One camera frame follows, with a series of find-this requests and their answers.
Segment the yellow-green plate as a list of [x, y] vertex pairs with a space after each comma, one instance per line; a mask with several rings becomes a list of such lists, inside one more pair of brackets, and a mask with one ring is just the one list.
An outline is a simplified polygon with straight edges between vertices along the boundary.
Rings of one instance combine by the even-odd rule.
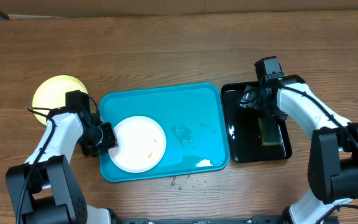
[[77, 78], [69, 75], [58, 75], [44, 81], [35, 91], [31, 110], [38, 112], [35, 117], [44, 126], [47, 125], [45, 116], [49, 109], [65, 106], [66, 93], [80, 90], [88, 94], [84, 84]]

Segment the green yellow scrub sponge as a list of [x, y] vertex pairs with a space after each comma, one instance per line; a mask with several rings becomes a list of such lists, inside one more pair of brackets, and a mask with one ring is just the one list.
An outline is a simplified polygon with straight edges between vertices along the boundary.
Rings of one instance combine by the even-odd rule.
[[277, 120], [273, 116], [266, 116], [258, 119], [263, 146], [276, 146], [281, 144], [280, 131]]

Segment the pink plate with sauce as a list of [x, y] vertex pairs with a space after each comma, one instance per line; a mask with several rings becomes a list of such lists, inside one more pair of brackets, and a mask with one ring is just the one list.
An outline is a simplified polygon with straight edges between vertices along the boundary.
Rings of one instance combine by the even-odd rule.
[[120, 121], [114, 132], [117, 146], [108, 153], [113, 164], [129, 173], [155, 167], [163, 158], [167, 139], [161, 125], [146, 116], [131, 116]]

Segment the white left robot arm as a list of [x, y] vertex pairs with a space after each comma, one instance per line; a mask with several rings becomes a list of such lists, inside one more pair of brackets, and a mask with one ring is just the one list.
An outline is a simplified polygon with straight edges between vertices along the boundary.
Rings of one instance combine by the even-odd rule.
[[86, 203], [70, 167], [77, 144], [86, 157], [117, 146], [111, 124], [91, 112], [93, 101], [79, 90], [67, 92], [64, 106], [47, 110], [46, 130], [33, 154], [6, 172], [16, 223], [119, 223], [113, 210]]

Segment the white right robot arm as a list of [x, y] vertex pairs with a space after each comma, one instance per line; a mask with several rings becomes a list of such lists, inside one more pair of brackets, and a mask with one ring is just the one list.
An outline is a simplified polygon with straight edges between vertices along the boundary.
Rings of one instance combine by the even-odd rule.
[[341, 208], [358, 210], [358, 123], [326, 106], [298, 75], [285, 75], [278, 58], [254, 64], [259, 108], [292, 117], [311, 139], [309, 189], [283, 212], [287, 223], [335, 223]]

